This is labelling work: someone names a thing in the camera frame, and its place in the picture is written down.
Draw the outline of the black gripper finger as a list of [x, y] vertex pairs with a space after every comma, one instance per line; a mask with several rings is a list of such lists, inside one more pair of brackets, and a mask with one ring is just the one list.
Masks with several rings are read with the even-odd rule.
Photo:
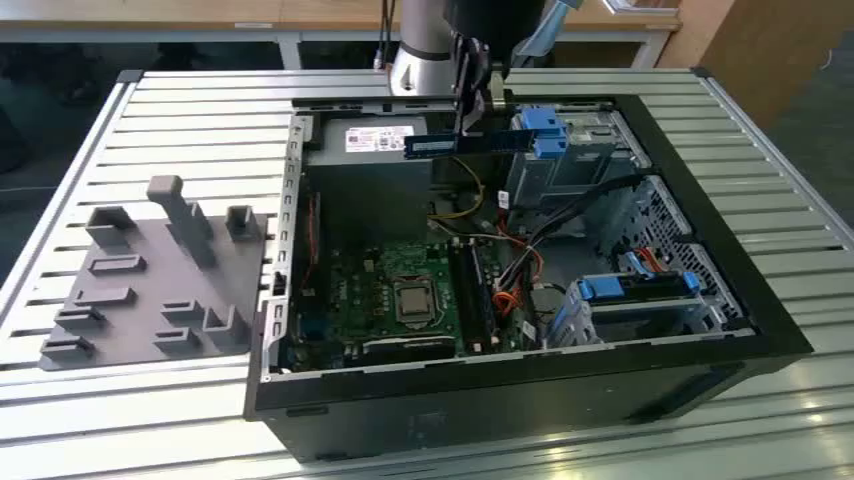
[[464, 135], [480, 120], [484, 112], [484, 90], [490, 82], [488, 46], [475, 38], [456, 38], [454, 61], [456, 63], [455, 133]]
[[506, 88], [503, 65], [494, 64], [491, 66], [491, 76], [488, 83], [488, 125], [491, 131], [503, 131], [508, 129], [510, 117], [507, 113]]

